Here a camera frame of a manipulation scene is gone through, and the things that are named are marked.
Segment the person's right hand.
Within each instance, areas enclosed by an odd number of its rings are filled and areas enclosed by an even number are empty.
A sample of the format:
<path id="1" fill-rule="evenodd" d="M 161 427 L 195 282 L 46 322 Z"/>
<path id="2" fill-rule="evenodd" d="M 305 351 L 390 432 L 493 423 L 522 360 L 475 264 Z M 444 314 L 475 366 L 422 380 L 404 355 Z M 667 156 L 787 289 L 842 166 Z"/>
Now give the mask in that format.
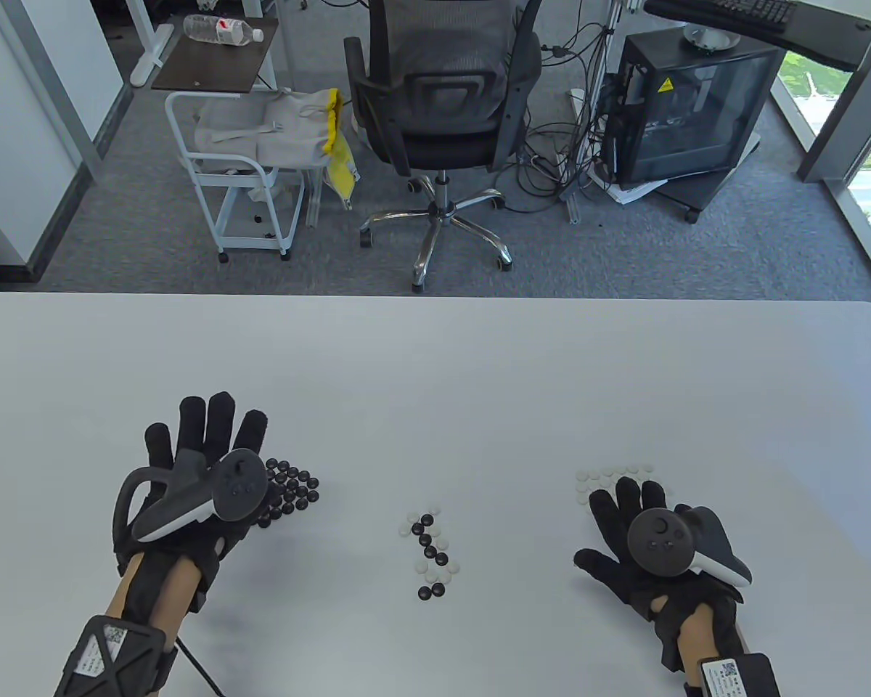
<path id="1" fill-rule="evenodd" d="M 638 484 L 623 477 L 615 494 L 591 492 L 589 511 L 612 555 L 585 548 L 575 553 L 573 563 L 653 624 L 662 644 L 661 663 L 672 672 L 684 671 L 687 686 L 697 688 L 700 661 L 746 653 L 737 628 L 737 607 L 743 598 L 737 588 L 705 572 L 657 576 L 634 560 L 628 544 L 630 525 L 638 515 L 665 507 L 665 492 L 655 481 Z"/>

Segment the person's left hand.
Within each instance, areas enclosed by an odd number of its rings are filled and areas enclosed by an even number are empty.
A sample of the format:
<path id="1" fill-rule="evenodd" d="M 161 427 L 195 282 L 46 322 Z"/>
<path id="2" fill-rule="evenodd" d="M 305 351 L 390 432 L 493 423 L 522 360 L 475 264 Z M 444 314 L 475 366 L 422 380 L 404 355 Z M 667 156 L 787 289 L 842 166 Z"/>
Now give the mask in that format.
<path id="1" fill-rule="evenodd" d="M 166 424 L 154 423 L 144 432 L 148 465 L 170 471 L 178 455 L 185 452 L 203 455 L 207 467 L 213 467 L 231 450 L 243 448 L 259 454 L 269 419 L 259 409 L 251 409 L 235 433 L 234 417 L 235 401 L 227 392 L 216 393 L 207 402 L 197 396 L 184 398 L 179 405 L 176 444 L 171 443 Z M 134 537 L 133 525 L 126 521 L 126 513 L 114 513 L 113 551 L 120 576 L 126 574 L 132 560 L 139 561 L 125 595 L 121 617 L 135 624 L 150 624 L 165 581 L 180 560 L 191 561 L 200 572 L 200 581 L 184 604 L 187 613 L 197 613 L 216 580 L 222 560 L 246 538 L 253 522 L 268 506 L 269 496 L 264 495 L 256 511 L 242 521 L 223 522 L 210 517 L 150 543 L 140 543 Z"/>

